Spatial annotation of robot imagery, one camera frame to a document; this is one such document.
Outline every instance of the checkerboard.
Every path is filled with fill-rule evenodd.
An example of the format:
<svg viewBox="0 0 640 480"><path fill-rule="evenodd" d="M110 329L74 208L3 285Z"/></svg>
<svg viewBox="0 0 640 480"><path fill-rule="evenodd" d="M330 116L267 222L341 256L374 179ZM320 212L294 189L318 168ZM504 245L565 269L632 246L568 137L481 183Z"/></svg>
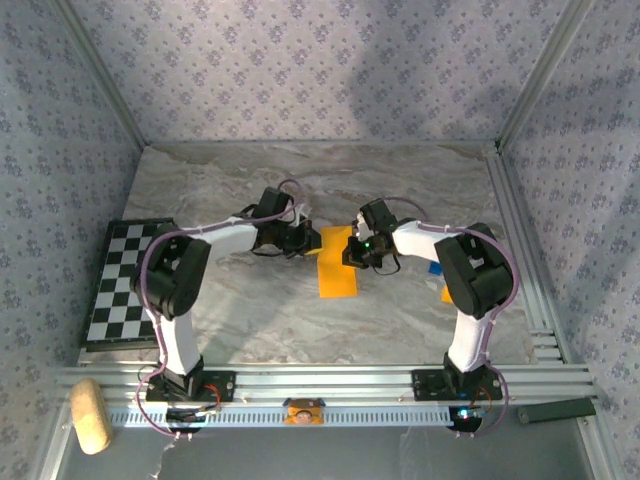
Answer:
<svg viewBox="0 0 640 480"><path fill-rule="evenodd" d="M129 281L158 226L171 221L162 218L109 223L85 320L83 348L101 351L156 346L153 323L129 289Z"/></svg>

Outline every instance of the floor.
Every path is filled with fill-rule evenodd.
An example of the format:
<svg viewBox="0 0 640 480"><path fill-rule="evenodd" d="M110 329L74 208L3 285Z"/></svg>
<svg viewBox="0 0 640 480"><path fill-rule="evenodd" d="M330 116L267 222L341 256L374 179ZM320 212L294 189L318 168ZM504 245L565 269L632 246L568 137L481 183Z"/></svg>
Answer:
<svg viewBox="0 0 640 480"><path fill-rule="evenodd" d="M147 147L124 218L173 217L183 227L221 221L284 178L299 180L314 226L349 225L379 196L410 198L434 224L504 229L478 152L434 145L224 144ZM412 207L390 203L400 218ZM234 255L210 264L195 304L205 362L440 363L455 311L440 301L442 277L402 258L393 277L359 271L359 295L320 299L315 258ZM496 363L533 363L521 295L490 344ZM81 362L152 360L157 351L86 353Z"/></svg>

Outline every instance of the yellow block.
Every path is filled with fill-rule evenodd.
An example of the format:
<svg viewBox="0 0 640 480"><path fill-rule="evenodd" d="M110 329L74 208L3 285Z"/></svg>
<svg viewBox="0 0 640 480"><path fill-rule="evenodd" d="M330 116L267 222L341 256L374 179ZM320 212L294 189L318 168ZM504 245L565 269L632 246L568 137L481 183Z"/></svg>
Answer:
<svg viewBox="0 0 640 480"><path fill-rule="evenodd" d="M442 300L443 303L453 303L453 299L451 298L451 295L449 294L449 289L447 288L446 285L442 289L442 296L440 297L440 300Z"/></svg>
<svg viewBox="0 0 640 480"><path fill-rule="evenodd" d="M358 295L356 270L342 265L342 251L347 248L351 227L325 227L322 250L318 253L318 289L320 298L355 297Z"/></svg>

